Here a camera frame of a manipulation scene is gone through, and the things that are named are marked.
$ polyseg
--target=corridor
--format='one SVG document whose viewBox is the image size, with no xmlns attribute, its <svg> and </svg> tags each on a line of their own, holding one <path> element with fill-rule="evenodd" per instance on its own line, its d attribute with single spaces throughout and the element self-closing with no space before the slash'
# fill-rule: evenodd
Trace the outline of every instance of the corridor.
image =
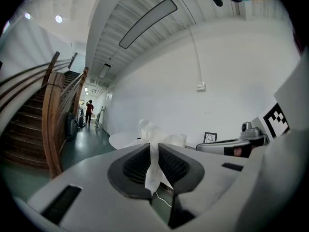
<svg viewBox="0 0 309 232">
<path fill-rule="evenodd" d="M 86 158 L 115 150 L 110 145 L 108 138 L 105 131 L 95 129 L 94 123 L 83 127 L 77 133 L 76 138 L 67 142 L 63 149 L 61 155 L 63 170 L 67 170 Z M 0 173 L 11 194 L 24 201 L 50 181 L 49 173 L 46 170 L 7 162 L 1 162 Z"/>
</svg>

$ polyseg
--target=cable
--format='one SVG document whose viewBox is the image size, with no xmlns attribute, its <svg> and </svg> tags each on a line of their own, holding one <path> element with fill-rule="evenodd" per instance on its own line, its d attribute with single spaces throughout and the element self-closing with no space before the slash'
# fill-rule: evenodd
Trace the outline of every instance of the cable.
<svg viewBox="0 0 309 232">
<path fill-rule="evenodd" d="M 155 193 L 156 193 L 156 195 L 158 196 L 158 198 L 160 199 L 160 200 L 163 200 L 170 208 L 172 208 L 172 206 L 170 206 L 164 199 L 161 199 L 160 197 L 159 197 L 159 195 L 158 195 L 158 193 L 155 191 Z"/>
</svg>

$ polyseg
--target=black slot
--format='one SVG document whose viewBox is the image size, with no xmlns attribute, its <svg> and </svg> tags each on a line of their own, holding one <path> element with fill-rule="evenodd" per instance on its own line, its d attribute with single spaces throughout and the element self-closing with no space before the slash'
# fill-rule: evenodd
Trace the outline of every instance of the black slot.
<svg viewBox="0 0 309 232">
<path fill-rule="evenodd" d="M 232 163 L 223 163 L 221 165 L 222 167 L 225 167 L 225 168 L 229 168 L 229 169 L 233 169 L 233 170 L 236 170 L 236 171 L 241 171 L 243 169 L 243 166 L 240 166 L 240 165 L 237 165 L 237 164 L 232 164 Z"/>
<path fill-rule="evenodd" d="M 58 224 L 82 189 L 67 186 L 58 197 L 47 207 L 42 216 L 54 224 Z"/>
</svg>

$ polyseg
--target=floor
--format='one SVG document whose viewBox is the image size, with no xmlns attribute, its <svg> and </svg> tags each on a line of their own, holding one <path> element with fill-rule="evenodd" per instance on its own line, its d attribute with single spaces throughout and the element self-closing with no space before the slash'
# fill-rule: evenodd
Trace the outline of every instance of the floor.
<svg viewBox="0 0 309 232">
<path fill-rule="evenodd" d="M 76 138 L 67 142 L 61 155 L 63 170 L 77 164 L 78 162 L 115 149 L 109 143 L 109 137 L 103 130 L 96 130 L 94 123 L 86 125 L 77 133 Z M 46 185 L 49 179 L 48 171 L 32 169 L 24 166 L 2 162 L 0 174 L 13 196 L 20 197 L 27 201 L 38 189 Z M 169 205 L 172 203 L 172 194 L 162 187 L 157 193 Z M 152 207 L 166 223 L 169 221 L 171 208 L 156 194 L 153 195 Z"/>
</svg>

